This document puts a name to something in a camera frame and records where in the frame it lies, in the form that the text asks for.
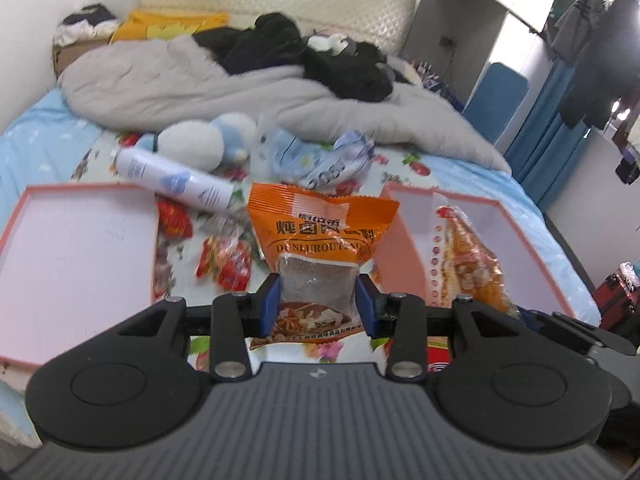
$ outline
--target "yellow pillow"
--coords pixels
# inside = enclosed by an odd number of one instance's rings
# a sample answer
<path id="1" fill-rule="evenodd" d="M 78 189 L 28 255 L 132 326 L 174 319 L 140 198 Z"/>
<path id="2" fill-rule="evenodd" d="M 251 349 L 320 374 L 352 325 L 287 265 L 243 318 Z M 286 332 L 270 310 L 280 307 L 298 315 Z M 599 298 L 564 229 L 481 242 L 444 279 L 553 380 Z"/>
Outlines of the yellow pillow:
<path id="1" fill-rule="evenodd" d="M 199 30 L 225 27 L 229 22 L 226 12 L 199 16 L 170 16 L 145 10 L 134 10 L 111 38 L 119 40 L 170 40 L 180 34 L 193 34 Z"/>

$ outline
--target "gray coat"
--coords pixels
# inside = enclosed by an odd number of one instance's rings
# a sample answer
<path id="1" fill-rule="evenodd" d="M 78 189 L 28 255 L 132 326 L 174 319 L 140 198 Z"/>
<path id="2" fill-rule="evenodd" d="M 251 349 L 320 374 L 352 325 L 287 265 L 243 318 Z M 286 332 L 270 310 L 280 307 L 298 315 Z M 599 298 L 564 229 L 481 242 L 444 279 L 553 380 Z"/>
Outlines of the gray coat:
<path id="1" fill-rule="evenodd" d="M 560 17 L 556 23 L 558 35 L 551 47 L 567 65 L 575 64 L 604 10 L 604 0 L 576 0 Z"/>

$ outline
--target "white aerosol can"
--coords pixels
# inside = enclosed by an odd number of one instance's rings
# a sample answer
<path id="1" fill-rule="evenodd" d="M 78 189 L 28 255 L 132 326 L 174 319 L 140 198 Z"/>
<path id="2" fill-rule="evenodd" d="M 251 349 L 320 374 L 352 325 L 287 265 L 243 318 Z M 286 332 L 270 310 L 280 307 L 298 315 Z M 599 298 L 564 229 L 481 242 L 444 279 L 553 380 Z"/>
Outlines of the white aerosol can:
<path id="1" fill-rule="evenodd" d="M 222 212 L 231 200 L 231 183 L 141 148 L 121 148 L 113 161 L 122 178 L 196 209 Z"/>

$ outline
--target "blue plush toy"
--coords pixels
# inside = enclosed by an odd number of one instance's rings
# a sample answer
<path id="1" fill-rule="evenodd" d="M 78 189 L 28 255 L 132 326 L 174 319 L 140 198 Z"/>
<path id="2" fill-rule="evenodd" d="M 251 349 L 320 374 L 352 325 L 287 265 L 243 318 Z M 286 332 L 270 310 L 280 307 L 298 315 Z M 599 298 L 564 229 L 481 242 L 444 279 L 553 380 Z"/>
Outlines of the blue plush toy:
<path id="1" fill-rule="evenodd" d="M 136 146 L 201 171 L 221 162 L 238 164 L 249 157 L 256 141 L 256 124 L 246 114 L 222 114 L 210 123 L 183 121 L 160 134 L 145 134 Z"/>

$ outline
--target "light blue bedsheet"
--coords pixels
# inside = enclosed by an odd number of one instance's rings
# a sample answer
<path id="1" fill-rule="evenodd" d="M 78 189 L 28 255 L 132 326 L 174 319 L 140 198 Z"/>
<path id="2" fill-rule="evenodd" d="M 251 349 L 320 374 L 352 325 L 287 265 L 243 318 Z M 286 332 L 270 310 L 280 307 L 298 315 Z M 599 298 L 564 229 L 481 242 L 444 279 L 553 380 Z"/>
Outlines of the light blue bedsheet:
<path id="1" fill-rule="evenodd" d="M 98 126 L 75 117 L 58 90 L 14 121 L 0 137 L 0 229 L 28 184 L 68 181 L 101 133 Z M 575 313 L 586 322 L 599 324 L 598 309 L 587 288 L 549 234 L 540 211 L 516 181 L 504 173 L 459 160 L 424 155 L 423 163 L 444 189 L 499 200 L 529 237 Z M 0 415 L 0 426 L 4 418 L 4 423 L 11 426 L 10 433 L 37 440 L 24 409 L 24 397 L 2 382 Z"/>
<path id="2" fill-rule="evenodd" d="M 462 160 L 423 155 L 422 161 L 443 189 L 499 200 L 538 252 L 576 317 L 595 326 L 600 324 L 600 313 L 591 294 L 546 228 L 540 209 L 520 184 L 501 171 Z"/>
<path id="3" fill-rule="evenodd" d="M 0 232 L 29 184 L 67 182 L 102 128 L 77 118 L 58 89 L 0 136 Z"/>

